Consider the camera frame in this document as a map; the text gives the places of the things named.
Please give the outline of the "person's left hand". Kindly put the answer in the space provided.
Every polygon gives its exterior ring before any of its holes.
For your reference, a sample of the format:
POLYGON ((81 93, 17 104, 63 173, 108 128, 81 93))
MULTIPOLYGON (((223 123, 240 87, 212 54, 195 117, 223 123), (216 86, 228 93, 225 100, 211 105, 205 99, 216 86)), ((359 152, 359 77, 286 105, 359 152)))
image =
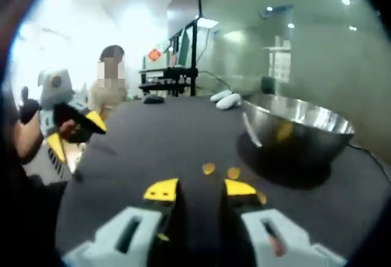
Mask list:
POLYGON ((39 110, 39 102, 29 97, 29 89, 27 86, 24 86, 21 90, 21 102, 19 105, 19 114, 22 124, 27 124, 39 110))

